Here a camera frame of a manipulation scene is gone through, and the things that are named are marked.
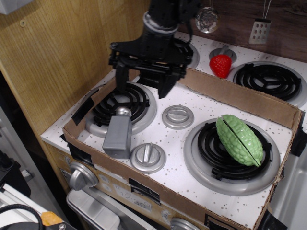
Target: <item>red strawberry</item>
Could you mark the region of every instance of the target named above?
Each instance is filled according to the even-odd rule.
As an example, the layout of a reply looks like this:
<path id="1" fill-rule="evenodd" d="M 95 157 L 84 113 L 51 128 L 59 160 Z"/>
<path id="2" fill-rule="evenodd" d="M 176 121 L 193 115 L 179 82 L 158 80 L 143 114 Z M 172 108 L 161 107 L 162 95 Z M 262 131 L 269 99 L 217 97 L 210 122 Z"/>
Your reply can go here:
<path id="1" fill-rule="evenodd" d="M 220 78 L 227 78 L 231 63 L 231 58 L 228 55 L 219 54 L 211 58 L 209 66 L 215 76 Z"/>

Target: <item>wooden panel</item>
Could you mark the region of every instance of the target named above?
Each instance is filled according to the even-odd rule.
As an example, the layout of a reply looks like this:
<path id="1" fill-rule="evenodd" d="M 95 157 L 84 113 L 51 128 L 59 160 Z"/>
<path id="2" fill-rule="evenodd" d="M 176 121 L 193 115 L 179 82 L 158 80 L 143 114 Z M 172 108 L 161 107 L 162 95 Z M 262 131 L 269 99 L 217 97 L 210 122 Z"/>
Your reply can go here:
<path id="1" fill-rule="evenodd" d="M 0 15 L 0 69 L 36 134 L 112 69 L 109 44 L 139 37 L 148 5 L 35 0 Z"/>
<path id="2" fill-rule="evenodd" d="M 203 6 L 209 6 L 208 0 L 202 2 Z M 268 41 L 264 45 L 248 43 L 255 19 L 262 18 L 263 0 L 214 0 L 212 2 L 221 17 L 219 28 L 211 34 L 204 34 L 197 29 L 195 22 L 192 22 L 195 35 L 307 62 L 306 0 L 273 0 L 271 2 L 267 15 L 267 19 L 271 20 L 271 29 Z"/>

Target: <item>cheese grater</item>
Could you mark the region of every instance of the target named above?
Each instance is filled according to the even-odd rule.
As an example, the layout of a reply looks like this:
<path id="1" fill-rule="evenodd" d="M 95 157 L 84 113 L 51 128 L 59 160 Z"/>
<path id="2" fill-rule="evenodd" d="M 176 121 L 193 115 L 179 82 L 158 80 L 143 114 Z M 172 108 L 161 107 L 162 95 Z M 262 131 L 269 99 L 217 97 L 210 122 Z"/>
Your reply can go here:
<path id="1" fill-rule="evenodd" d="M 248 42 L 250 44 L 265 44 L 269 36 L 270 26 L 271 21 L 268 19 L 255 19 Z"/>

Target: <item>green bitter melon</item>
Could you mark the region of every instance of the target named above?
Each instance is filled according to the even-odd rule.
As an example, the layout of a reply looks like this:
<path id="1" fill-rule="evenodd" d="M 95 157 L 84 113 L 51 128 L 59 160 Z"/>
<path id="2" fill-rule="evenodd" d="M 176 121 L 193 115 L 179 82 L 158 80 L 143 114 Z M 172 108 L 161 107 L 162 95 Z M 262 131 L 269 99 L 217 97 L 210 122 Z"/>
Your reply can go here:
<path id="1" fill-rule="evenodd" d="M 217 134 L 228 153 L 246 166 L 261 165 L 262 144 L 255 133 L 234 115 L 222 115 L 216 121 Z"/>

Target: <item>cardboard box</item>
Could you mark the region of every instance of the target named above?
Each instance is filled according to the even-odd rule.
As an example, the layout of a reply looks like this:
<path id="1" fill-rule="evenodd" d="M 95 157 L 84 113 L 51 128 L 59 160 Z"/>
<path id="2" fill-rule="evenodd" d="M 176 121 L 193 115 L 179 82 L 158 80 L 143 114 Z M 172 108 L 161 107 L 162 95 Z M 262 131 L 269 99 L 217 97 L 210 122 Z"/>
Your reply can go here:
<path id="1" fill-rule="evenodd" d="M 132 71 L 130 73 L 131 78 L 134 78 L 137 75 L 138 72 L 136 71 Z M 260 225 L 262 217 L 266 213 L 270 200 L 273 196 L 274 188 L 282 177 L 283 167 L 291 149 L 295 134 L 299 128 L 303 112 L 297 107 L 273 96 L 250 90 L 231 83 L 225 79 L 220 79 L 193 69 L 188 69 L 186 77 L 180 80 L 180 83 L 185 84 L 189 88 L 207 95 L 217 101 L 229 104 L 264 119 L 271 120 L 292 130 L 292 136 L 288 145 L 286 156 L 281 163 L 280 169 L 273 182 L 273 186 L 269 191 L 265 206 L 262 207 L 261 214 L 258 216 L 258 220 L 253 227 L 253 229 L 257 229 Z M 105 86 L 100 88 L 99 91 L 91 96 L 91 98 L 80 107 L 77 113 L 65 125 L 63 132 L 67 142 L 69 143 L 71 152 L 77 150 L 81 154 L 84 154 L 85 158 L 82 160 L 83 162 L 86 163 L 86 158 L 88 158 L 90 159 L 90 162 L 94 162 L 95 165 L 99 165 L 99 167 L 110 171 L 111 174 L 119 175 L 124 181 L 129 182 L 132 179 L 133 181 L 136 181 L 144 186 L 144 188 L 154 191 L 158 194 L 160 201 L 163 201 L 163 203 L 166 203 L 168 207 L 175 211 L 173 217 L 183 216 L 187 221 L 192 222 L 200 229 L 208 229 L 205 227 L 205 224 L 210 221 L 216 223 L 218 226 L 223 226 L 225 229 L 250 229 L 242 224 L 238 224 L 228 218 L 213 213 L 207 208 L 190 201 L 166 186 L 156 182 L 149 176 L 109 157 L 108 155 L 80 142 L 77 139 L 79 134 L 85 129 L 85 115 L 91 111 L 104 97 L 106 97 L 115 88 L 115 86 L 115 79 L 112 79 Z"/>

